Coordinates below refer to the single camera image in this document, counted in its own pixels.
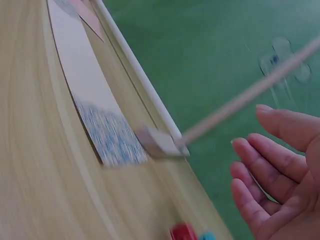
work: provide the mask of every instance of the green floor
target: green floor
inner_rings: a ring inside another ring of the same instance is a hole
[[[298,50],[320,33],[318,0],[108,0],[106,6],[181,131],[262,77],[274,37]],[[265,132],[255,104],[320,115],[320,54],[309,84],[288,79],[189,146],[189,162],[236,240],[251,239],[230,193],[230,140]]]

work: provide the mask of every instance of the plastic piece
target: plastic piece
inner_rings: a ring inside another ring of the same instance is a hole
[[[172,240],[198,240],[197,235],[190,224],[181,223],[170,229]]]
[[[205,232],[200,235],[198,240],[216,240],[216,236],[212,232]]]

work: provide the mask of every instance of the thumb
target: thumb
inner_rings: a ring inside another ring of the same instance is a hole
[[[305,153],[306,163],[320,187],[320,118],[266,105],[256,106],[256,116],[266,131]]]

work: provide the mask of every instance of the white stick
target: white stick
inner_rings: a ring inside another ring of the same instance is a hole
[[[181,132],[179,131],[177,125],[175,124],[174,120],[170,116],[168,110],[166,109],[165,105],[161,101],[159,95],[157,94],[155,88],[151,84],[149,78],[147,77],[146,73],[142,69],[140,63],[138,62],[136,56],[132,52],[131,48],[129,47],[127,41],[125,40],[124,36],[120,32],[118,26],[116,25],[115,21],[111,17],[110,13],[108,12],[106,6],[102,2],[102,0],[96,0],[97,6],[99,7],[100,11],[102,12],[105,20],[107,21],[109,27],[111,28],[116,40],[118,41],[119,45],[122,48],[126,58],[128,59],[129,63],[132,65],[135,74],[140,79],[144,89],[146,90],[148,96],[150,97],[152,103],[154,104],[156,110],[159,112],[162,120],[164,121],[165,125],[170,131],[170,134],[174,138],[181,138]]]
[[[272,87],[273,84],[284,78],[288,73],[297,68],[303,61],[314,54],[320,48],[320,36],[309,43],[302,50],[294,54],[290,59],[277,67],[270,75],[260,79],[257,83],[248,88],[232,101],[223,105],[216,112],[187,130],[181,139],[175,144],[177,147],[185,146],[199,138],[201,135],[221,123],[227,117],[244,107],[258,95]]]

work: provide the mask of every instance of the fingernail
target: fingernail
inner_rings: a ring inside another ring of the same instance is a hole
[[[264,111],[264,112],[273,110],[272,107],[269,107],[269,106],[264,105],[264,104],[257,104],[257,105],[255,106],[255,109],[256,109],[257,111]]]

